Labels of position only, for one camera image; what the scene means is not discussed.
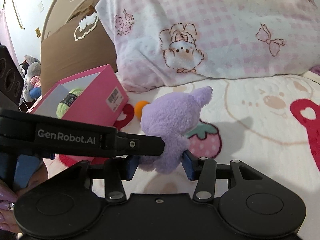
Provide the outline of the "left hand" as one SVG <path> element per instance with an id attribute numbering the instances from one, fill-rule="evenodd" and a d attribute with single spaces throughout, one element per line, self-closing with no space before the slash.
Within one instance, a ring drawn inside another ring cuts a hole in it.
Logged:
<path id="1" fill-rule="evenodd" d="M 20 191 L 14 193 L 9 187 L 1 180 L 1 230 L 20 233 L 20 229 L 14 218 L 14 212 L 11 209 L 12 204 L 16 203 L 19 197 L 40 185 L 48 179 L 48 171 L 45 164 L 42 164 L 41 167 L 31 176 L 29 179 L 28 186 Z"/>

